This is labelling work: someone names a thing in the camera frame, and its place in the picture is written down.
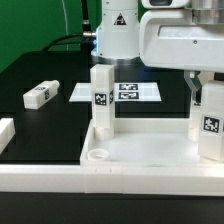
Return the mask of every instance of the white pillar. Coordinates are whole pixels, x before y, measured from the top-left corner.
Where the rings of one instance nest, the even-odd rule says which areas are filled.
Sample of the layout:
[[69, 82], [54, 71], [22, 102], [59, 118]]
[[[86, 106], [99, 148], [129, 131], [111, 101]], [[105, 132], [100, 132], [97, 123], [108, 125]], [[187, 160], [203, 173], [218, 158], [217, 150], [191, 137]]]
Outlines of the white pillar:
[[96, 65], [91, 69], [92, 115], [95, 137], [109, 140], [114, 136], [114, 66]]

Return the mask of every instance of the black table surface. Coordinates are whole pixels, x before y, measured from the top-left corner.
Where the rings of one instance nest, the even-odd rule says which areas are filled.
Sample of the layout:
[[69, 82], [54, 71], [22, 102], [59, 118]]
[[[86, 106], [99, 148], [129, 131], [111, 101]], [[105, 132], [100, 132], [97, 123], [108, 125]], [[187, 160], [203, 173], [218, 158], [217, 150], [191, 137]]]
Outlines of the black table surface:
[[[0, 118], [12, 117], [16, 135], [0, 164], [79, 164], [91, 115], [90, 103], [69, 103], [77, 82], [90, 82], [88, 55], [31, 52], [0, 75]], [[26, 110], [23, 94], [45, 80], [60, 82], [59, 94], [39, 110]], [[116, 82], [157, 82], [162, 102], [116, 103], [116, 117], [187, 117], [190, 91], [183, 71], [142, 64], [115, 69]]]
[[[94, 64], [80, 52], [30, 52], [0, 75], [0, 118], [14, 118], [16, 135], [1, 164], [79, 164], [91, 119], [90, 103], [69, 103], [77, 82], [89, 82]], [[59, 94], [38, 111], [22, 95], [45, 80]], [[116, 103], [116, 117], [185, 118], [190, 90], [183, 71], [116, 68], [116, 82], [157, 82], [159, 103]], [[223, 223], [222, 197], [0, 193], [0, 223]]]

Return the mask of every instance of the white block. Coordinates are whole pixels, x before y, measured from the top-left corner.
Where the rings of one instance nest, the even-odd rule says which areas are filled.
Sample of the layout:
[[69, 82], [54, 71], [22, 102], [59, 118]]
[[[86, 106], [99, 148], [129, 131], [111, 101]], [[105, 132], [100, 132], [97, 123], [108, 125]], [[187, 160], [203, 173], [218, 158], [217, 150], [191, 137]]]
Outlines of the white block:
[[12, 118], [3, 118], [0, 121], [0, 154], [15, 135], [14, 121]]
[[193, 142], [198, 142], [200, 122], [201, 122], [201, 106], [197, 105], [195, 101], [191, 102], [190, 120], [188, 128], [188, 138]]
[[99, 140], [108, 140], [114, 133], [114, 66], [94, 66], [91, 69], [91, 84], [95, 135]]
[[59, 86], [60, 83], [56, 80], [42, 82], [40, 85], [23, 95], [25, 108], [39, 109], [57, 95]]
[[209, 81], [202, 90], [199, 155], [224, 161], [224, 82]]

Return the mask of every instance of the white plastic tray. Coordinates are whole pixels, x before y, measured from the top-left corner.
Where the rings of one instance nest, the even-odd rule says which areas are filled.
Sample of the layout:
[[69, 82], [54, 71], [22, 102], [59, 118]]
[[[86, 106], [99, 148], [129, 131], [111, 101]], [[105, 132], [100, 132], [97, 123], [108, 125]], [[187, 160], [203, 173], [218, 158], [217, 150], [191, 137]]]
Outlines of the white plastic tray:
[[[109, 153], [94, 161], [87, 154], [96, 149]], [[218, 164], [200, 158], [198, 144], [188, 139], [188, 119], [115, 119], [115, 136], [109, 141], [94, 138], [90, 122], [81, 154], [83, 166], [198, 166]]]

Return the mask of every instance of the triangle sticker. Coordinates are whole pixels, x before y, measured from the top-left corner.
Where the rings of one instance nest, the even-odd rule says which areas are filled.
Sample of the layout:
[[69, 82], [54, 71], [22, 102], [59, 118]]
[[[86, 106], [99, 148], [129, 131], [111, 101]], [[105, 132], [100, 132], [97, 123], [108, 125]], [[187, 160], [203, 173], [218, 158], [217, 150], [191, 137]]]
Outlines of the triangle sticker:
[[125, 20], [124, 20], [124, 17], [122, 16], [121, 13], [117, 17], [117, 20], [115, 21], [114, 25], [117, 25], [117, 26], [125, 26], [125, 25], [127, 25], [126, 22], [125, 22]]

